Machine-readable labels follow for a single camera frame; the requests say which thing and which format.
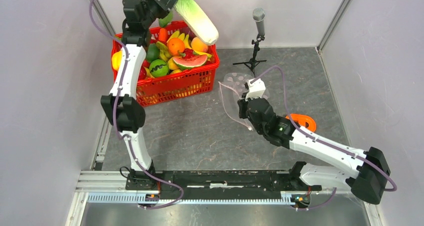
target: pepper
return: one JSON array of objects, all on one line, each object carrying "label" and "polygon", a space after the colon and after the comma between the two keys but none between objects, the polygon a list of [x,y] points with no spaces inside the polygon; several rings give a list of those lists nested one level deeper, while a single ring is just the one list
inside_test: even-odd
[{"label": "pepper", "polygon": [[180,53],[183,59],[190,59],[195,56],[195,51],[190,48],[184,49],[184,52]]}]

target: tripod stand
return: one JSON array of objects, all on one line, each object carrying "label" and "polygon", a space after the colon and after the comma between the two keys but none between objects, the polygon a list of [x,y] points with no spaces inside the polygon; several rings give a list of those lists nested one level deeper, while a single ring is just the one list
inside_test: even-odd
[{"label": "tripod stand", "polygon": [[258,51],[261,50],[259,48],[259,42],[265,40],[264,36],[260,36],[259,34],[256,37],[256,41],[252,39],[252,45],[253,47],[253,57],[248,62],[235,62],[232,65],[246,65],[250,69],[250,71],[253,73],[253,76],[256,77],[255,74],[255,67],[261,63],[266,62],[266,60],[256,60],[256,55],[258,54]]}]

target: red basket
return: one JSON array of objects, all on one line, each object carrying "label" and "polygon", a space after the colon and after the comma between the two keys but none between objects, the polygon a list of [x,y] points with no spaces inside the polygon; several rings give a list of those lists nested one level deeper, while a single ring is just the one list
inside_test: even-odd
[{"label": "red basket", "polygon": [[[168,35],[187,27],[184,21],[173,21],[166,27]],[[155,43],[158,38],[160,27],[150,29],[152,40]],[[111,57],[121,50],[121,45],[113,41]],[[214,88],[215,70],[220,65],[215,45],[209,47],[208,53],[212,55],[206,65],[184,70],[180,73],[170,74],[158,78],[139,80],[136,87],[137,102],[146,107],[192,95],[198,95],[211,91]],[[112,68],[113,80],[116,80],[118,72]]]}]

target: gray floor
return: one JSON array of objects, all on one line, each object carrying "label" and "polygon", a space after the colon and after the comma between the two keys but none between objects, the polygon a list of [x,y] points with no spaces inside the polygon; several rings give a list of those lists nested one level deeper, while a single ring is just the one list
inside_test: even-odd
[{"label": "gray floor", "polygon": [[[324,162],[309,155],[275,147],[254,131],[232,121],[219,98],[218,81],[227,73],[245,73],[252,49],[220,49],[220,66],[213,91],[145,108],[144,137],[157,170],[290,169],[296,161],[316,165]],[[311,116],[316,133],[347,143],[327,78],[314,48],[262,48],[258,74],[273,65],[286,75],[287,99],[292,113]],[[277,71],[262,80],[270,93],[274,111],[283,115],[283,88]],[[130,166],[123,141],[112,132],[102,170],[116,171]]]},{"label": "gray floor", "polygon": [[[328,195],[313,195],[320,204]],[[336,195],[322,208],[296,212],[288,205],[174,205],[143,210],[134,204],[88,203],[83,226],[369,226],[363,204]]]}]

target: orange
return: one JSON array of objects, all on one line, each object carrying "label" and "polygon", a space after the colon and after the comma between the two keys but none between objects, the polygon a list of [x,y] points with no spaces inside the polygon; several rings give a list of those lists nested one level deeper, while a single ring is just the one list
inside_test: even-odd
[{"label": "orange", "polygon": [[191,41],[191,48],[194,49],[194,50],[196,50],[196,51],[200,51],[200,52],[206,53],[208,51],[208,48],[209,47],[204,42],[202,42],[200,40],[200,38],[195,37]]},{"label": "orange", "polygon": [[172,56],[180,56],[180,53],[186,49],[184,42],[177,37],[171,38],[166,46]]}]

